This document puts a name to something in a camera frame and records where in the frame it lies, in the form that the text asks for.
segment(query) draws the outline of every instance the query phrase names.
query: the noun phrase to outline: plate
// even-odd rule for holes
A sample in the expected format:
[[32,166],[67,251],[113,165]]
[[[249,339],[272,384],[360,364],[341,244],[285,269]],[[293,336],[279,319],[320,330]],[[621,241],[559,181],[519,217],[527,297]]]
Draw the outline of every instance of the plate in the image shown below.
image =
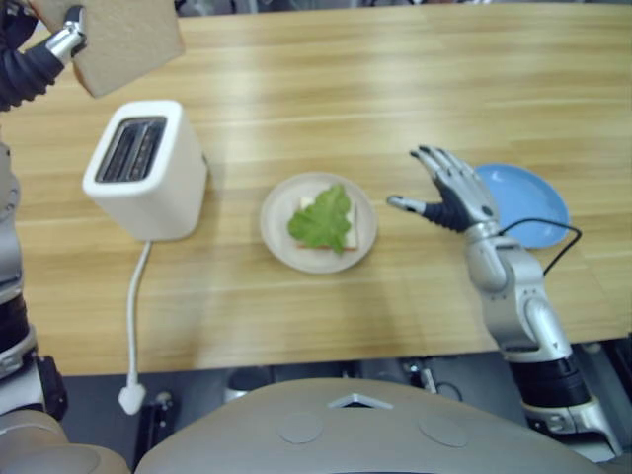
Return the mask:
[[[496,200],[501,227],[527,217],[570,223],[569,209],[562,197],[536,174],[501,163],[479,166],[476,171]],[[508,234],[526,248],[542,249],[559,244],[567,232],[567,229],[551,224],[527,222],[513,228]]]
[[[355,203],[357,250],[338,255],[333,250],[299,248],[287,231],[287,222],[300,199],[316,197],[336,184],[342,184]],[[266,197],[261,233],[270,251],[286,265],[309,274],[331,274],[352,267],[368,253],[377,236],[377,215],[364,191],[348,179],[329,173],[304,173],[282,182]]]

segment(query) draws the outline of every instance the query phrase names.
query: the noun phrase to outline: bread slice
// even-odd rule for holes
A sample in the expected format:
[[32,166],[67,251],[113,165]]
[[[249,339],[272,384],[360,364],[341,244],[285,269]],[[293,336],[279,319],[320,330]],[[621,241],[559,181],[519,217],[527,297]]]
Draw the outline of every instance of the bread slice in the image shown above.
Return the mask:
[[[315,197],[302,197],[300,199],[300,209],[304,210],[307,206],[312,205],[316,200]],[[347,220],[352,225],[347,232],[347,241],[345,242],[345,250],[357,250],[357,227],[356,227],[356,204],[352,201],[352,208],[347,213]],[[302,242],[297,242],[298,247],[305,248]],[[329,249],[330,247],[319,247],[320,249]]]
[[87,47],[74,58],[75,74],[93,97],[143,76],[185,50],[173,0],[30,0],[55,32],[66,11],[85,6]]

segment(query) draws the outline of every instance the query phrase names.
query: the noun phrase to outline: floor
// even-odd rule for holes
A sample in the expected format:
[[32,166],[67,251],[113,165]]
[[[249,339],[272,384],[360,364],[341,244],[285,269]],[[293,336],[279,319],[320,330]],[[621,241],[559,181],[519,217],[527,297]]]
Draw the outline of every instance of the floor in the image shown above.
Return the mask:
[[[349,8],[352,4],[362,7],[409,5],[411,3],[517,3],[525,0],[255,0],[260,13],[287,10],[316,10]],[[531,3],[548,3],[552,0],[527,0]],[[562,3],[612,3],[632,5],[632,0],[554,0]],[[229,15],[250,13],[251,0],[186,0],[179,8],[182,16]]]
[[[575,347],[576,356],[587,384],[602,401],[606,415],[613,423],[622,445],[632,445],[632,405],[616,373],[599,345]],[[429,368],[439,394],[460,399],[500,417],[525,425],[507,364],[498,353],[456,355],[415,359]],[[341,376],[352,365],[355,376],[394,383],[409,383],[402,368],[410,360],[377,359],[346,363],[319,363],[277,366],[272,370],[274,381],[318,376]],[[176,430],[210,413],[224,403],[224,390],[231,370],[199,370],[142,374],[147,400],[168,390],[177,402]],[[73,442],[108,447],[132,465],[138,416],[127,416],[118,405],[117,396],[125,379],[122,375],[66,377],[69,410],[63,420]]]

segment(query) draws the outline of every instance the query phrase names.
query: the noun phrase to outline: blue plate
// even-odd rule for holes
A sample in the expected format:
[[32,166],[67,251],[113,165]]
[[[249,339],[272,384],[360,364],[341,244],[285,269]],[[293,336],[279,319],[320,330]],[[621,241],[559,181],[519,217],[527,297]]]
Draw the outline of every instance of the blue plate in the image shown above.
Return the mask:
[[[496,200],[501,214],[501,227],[527,217],[570,223],[569,209],[559,193],[530,171],[501,163],[479,166],[476,171]],[[550,224],[526,222],[508,234],[524,247],[541,249],[560,243],[567,232]]]

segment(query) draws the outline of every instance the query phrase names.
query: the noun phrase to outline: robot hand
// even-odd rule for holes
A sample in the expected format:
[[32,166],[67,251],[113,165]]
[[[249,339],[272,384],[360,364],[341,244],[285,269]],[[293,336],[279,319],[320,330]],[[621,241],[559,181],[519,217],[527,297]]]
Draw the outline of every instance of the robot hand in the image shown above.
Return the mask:
[[[387,202],[456,232],[467,231],[470,280],[481,296],[485,325],[510,364],[529,425],[558,439],[567,438],[579,452],[598,452],[593,460],[620,454],[621,447],[583,381],[549,303],[542,267],[519,242],[501,235],[498,208],[481,178],[441,148],[420,146],[411,155],[431,174],[443,202],[399,196]],[[585,434],[598,435],[600,442],[577,443],[576,436]]]
[[411,151],[426,167],[443,202],[425,203],[401,196],[387,202],[399,209],[416,212],[430,222],[456,232],[464,232],[475,224],[493,222],[498,226],[498,208],[489,190],[476,171],[450,152],[421,145]]

